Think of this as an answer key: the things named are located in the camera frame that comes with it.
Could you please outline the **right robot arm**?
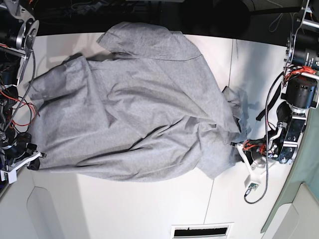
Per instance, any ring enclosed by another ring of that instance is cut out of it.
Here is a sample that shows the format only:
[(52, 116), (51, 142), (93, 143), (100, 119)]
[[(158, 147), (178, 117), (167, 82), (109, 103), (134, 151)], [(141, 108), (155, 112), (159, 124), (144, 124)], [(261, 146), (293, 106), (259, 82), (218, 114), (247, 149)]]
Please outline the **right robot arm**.
[(28, 133), (38, 111), (17, 89), (29, 60), (35, 60), (38, 28), (28, 0), (0, 2), (0, 171), (4, 174), (24, 166), (38, 170), (39, 159), (45, 157)]

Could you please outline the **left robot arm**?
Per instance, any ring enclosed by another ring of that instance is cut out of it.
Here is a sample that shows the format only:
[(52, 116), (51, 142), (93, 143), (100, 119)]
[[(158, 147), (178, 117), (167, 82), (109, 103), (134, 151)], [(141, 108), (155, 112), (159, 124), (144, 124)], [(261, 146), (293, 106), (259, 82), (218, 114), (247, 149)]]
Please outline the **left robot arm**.
[(256, 188), (276, 162), (293, 163), (298, 140), (307, 125), (306, 113), (319, 105), (319, 2), (305, 0), (293, 19), (296, 24), (288, 37), (281, 80), (266, 109), (256, 117), (267, 116), (277, 99), (277, 126), (269, 128), (261, 139), (247, 140), (235, 146), (248, 170), (246, 187)]

